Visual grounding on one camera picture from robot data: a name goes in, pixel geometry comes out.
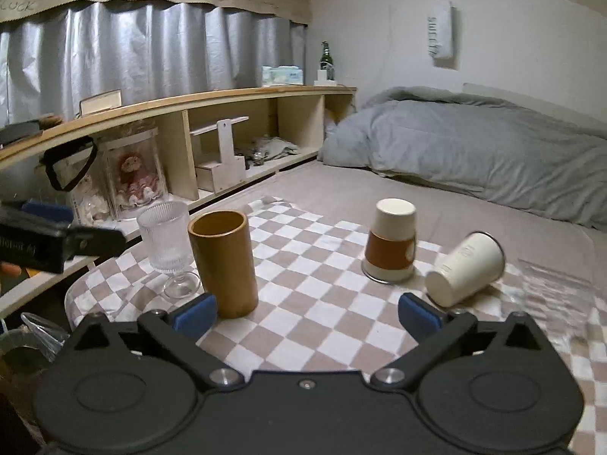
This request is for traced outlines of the brown wooden cylinder cup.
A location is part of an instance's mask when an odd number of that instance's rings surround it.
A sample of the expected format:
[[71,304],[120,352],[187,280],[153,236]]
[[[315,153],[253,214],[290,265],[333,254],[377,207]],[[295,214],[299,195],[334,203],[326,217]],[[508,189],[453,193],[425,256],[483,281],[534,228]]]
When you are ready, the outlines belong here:
[[214,210],[188,225],[188,236],[205,291],[217,301],[222,319],[239,319],[258,304],[247,216]]

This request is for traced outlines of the cream metal cup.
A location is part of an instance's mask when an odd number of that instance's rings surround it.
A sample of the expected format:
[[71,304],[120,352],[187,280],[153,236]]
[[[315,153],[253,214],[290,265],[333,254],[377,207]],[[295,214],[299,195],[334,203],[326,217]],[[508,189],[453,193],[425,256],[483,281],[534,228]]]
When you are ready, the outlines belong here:
[[498,281],[505,266],[498,240],[486,232],[472,232],[426,274],[427,295],[440,307],[454,307]]

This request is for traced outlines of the cream cup with brown sleeve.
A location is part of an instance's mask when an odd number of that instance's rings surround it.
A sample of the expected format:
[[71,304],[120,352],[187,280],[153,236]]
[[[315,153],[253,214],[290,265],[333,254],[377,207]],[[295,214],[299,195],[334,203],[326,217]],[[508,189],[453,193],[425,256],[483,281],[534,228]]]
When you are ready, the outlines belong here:
[[417,209],[401,198],[376,204],[362,260],[363,272],[381,284],[398,284],[415,273]]

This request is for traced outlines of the wooden low shelf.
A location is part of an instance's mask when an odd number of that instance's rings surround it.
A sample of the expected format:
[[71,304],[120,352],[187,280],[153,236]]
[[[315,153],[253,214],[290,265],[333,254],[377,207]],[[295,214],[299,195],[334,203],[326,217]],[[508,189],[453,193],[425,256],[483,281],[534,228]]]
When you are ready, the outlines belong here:
[[[278,171],[314,159],[323,144],[324,114],[341,120],[353,111],[351,86],[282,86],[230,89],[185,94],[124,106],[74,119],[1,151],[1,196],[38,197],[45,181],[40,155],[49,148],[84,136],[123,137],[139,120],[153,121],[157,129],[159,160],[169,194],[195,210],[224,194],[233,193]],[[220,151],[214,132],[217,121],[243,117],[234,128],[237,144],[263,136],[277,136],[298,146],[296,155],[266,161],[246,171],[244,180],[217,191],[198,185],[195,166]]]

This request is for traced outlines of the doll in clear case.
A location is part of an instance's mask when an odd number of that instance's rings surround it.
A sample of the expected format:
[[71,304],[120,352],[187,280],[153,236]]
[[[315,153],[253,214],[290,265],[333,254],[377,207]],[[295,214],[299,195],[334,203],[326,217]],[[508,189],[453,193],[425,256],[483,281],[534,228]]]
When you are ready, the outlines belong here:
[[98,143],[91,165],[88,148],[67,158],[60,169],[64,178],[82,175],[70,191],[78,221],[101,225],[132,220],[142,210],[163,200],[167,186],[159,161],[156,129]]

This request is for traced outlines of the ribbed clear glass goblet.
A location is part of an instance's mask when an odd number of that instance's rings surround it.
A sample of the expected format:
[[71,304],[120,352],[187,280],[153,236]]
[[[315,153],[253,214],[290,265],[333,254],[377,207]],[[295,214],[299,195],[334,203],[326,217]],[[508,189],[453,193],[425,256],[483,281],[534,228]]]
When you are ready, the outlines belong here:
[[150,265],[169,275],[162,292],[174,300],[193,296],[201,281],[191,267],[195,257],[187,232],[187,205],[181,201],[155,204],[143,210],[137,223]]

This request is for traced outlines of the book on shelf top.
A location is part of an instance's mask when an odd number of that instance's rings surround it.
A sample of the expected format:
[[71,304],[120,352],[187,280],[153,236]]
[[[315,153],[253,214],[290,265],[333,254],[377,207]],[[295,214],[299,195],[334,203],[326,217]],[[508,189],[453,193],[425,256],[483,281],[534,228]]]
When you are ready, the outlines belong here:
[[95,96],[81,100],[79,103],[79,114],[81,116],[89,116],[117,109],[122,105],[123,97],[121,96],[121,90],[115,89],[114,91],[106,91],[105,93],[96,94]]

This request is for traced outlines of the clear glass mug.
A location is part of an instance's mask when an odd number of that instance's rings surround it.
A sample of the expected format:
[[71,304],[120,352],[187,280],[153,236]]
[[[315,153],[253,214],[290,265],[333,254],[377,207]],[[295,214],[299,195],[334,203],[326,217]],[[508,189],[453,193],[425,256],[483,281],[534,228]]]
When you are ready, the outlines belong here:
[[596,288],[586,279],[526,260],[519,261],[520,290],[511,294],[516,311],[533,317],[556,350],[587,337]]

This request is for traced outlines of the silver grey curtain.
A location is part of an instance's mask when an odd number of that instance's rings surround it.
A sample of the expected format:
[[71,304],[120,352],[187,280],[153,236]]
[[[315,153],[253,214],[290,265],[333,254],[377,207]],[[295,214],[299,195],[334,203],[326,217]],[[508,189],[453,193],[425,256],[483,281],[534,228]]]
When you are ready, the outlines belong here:
[[265,66],[305,65],[304,25],[166,1],[78,2],[1,26],[1,122],[118,89],[123,104],[256,87]]

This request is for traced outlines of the crumpled grey cloth on shelf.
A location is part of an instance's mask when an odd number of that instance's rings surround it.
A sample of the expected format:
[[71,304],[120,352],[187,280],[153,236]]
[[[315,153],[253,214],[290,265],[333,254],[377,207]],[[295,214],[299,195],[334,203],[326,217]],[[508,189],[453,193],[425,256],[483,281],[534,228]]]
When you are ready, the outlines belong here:
[[252,165],[263,165],[271,160],[298,154],[298,146],[279,136],[262,136],[244,149],[244,155]]

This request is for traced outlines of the grey duvet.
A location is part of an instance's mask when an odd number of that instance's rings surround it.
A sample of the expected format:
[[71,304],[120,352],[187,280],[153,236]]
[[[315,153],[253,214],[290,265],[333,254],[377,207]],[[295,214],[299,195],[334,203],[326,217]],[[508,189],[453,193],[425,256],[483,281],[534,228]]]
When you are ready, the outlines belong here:
[[393,87],[327,130],[326,165],[606,228],[606,136],[497,97]]

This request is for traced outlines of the tissue pack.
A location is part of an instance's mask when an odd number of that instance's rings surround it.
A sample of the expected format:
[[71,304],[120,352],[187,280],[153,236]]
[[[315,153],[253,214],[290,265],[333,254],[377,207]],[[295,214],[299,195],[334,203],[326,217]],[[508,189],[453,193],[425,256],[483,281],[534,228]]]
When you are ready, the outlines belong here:
[[263,87],[302,85],[305,82],[303,72],[298,66],[263,66],[261,82]]

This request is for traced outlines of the white power adapter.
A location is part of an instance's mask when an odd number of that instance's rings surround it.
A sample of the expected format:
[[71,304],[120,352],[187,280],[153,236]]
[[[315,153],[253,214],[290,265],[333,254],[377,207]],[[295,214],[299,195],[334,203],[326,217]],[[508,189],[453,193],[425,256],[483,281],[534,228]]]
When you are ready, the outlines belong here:
[[314,80],[315,86],[337,86],[338,83],[332,78],[330,70],[319,69]]

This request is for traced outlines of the green glass bottle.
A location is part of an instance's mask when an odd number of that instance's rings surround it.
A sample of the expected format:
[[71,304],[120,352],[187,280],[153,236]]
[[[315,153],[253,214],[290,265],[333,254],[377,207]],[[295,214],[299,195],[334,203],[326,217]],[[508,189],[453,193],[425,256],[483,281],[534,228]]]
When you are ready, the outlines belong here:
[[330,53],[329,43],[327,41],[322,42],[320,69],[326,72],[327,80],[334,80],[334,63]]

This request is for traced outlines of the white hanging tote bag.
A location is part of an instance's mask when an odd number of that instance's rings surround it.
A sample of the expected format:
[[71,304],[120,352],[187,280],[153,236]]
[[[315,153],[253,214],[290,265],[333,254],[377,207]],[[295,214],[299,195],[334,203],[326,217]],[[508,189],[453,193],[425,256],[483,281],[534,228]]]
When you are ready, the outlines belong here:
[[427,17],[428,52],[433,61],[455,58],[454,7],[451,0],[432,0]]

